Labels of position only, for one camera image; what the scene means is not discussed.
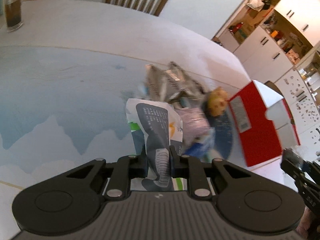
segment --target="table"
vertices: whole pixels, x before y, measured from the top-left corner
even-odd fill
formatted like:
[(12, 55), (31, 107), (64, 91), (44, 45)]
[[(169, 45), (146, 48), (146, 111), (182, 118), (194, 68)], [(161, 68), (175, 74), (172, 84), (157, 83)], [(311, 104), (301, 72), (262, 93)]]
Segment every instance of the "table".
[(19, 230), (10, 205), (21, 189), (134, 153), (125, 103), (145, 64), (173, 60), (230, 95), (249, 82), (230, 52), (158, 17), (72, 0), (28, 1), (22, 11), (23, 27), (0, 29), (0, 240)]

